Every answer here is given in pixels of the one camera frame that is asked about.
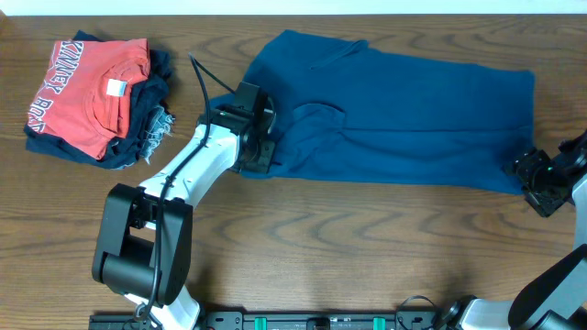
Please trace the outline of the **teal blue t-shirt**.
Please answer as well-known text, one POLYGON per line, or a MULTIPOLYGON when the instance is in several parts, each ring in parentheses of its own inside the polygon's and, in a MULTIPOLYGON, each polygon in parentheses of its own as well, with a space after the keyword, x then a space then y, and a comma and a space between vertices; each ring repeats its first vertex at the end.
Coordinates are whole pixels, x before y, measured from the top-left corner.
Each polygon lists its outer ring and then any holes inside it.
POLYGON ((530 71, 286 30, 244 81, 276 111, 270 177, 520 191, 504 166, 534 142, 530 71))

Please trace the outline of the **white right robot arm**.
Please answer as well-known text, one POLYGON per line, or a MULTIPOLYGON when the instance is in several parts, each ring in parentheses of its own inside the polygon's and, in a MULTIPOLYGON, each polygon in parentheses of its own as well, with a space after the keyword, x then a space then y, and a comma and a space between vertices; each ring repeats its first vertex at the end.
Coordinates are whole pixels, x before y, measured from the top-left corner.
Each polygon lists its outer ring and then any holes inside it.
POLYGON ((505 168, 521 183, 526 202, 542 217, 564 204, 575 207, 572 252, 512 301, 468 296, 433 324, 435 329, 529 330, 586 327, 586 135, 559 144, 559 154, 532 148, 505 168))

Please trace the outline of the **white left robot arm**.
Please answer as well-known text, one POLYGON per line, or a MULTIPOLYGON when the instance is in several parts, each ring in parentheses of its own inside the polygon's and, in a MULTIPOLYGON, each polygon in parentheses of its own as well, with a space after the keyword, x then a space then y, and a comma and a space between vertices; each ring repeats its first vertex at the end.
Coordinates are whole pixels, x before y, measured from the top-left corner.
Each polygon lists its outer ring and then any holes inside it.
POLYGON ((195 329, 199 303, 185 282, 191 264, 193 212, 225 171, 265 172, 275 121, 266 107, 223 105, 203 115, 185 148, 137 187, 107 195, 93 278, 136 305, 131 315, 93 315, 92 329, 195 329))

